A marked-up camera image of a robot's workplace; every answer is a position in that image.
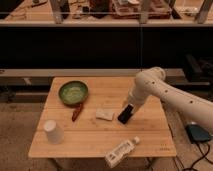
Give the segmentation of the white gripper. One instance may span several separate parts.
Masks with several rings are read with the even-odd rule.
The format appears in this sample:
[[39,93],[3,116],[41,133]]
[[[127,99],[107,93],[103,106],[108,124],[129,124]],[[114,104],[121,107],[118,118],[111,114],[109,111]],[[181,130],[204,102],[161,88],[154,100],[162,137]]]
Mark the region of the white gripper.
[[123,106],[132,104],[134,107],[131,111],[131,115],[133,116],[139,110],[139,107],[145,104],[148,96],[149,94],[147,92],[133,87],[130,89],[128,97],[124,100]]

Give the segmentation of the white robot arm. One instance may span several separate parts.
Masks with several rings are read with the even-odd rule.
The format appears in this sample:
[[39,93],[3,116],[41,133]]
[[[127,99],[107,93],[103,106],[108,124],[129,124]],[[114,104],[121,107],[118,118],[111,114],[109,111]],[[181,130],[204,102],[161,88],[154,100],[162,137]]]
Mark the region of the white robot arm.
[[153,95],[174,106],[213,134],[213,102],[177,89],[167,84],[165,78],[166,72],[161,67],[152,67],[137,73],[124,105],[132,105],[137,112],[147,98]]

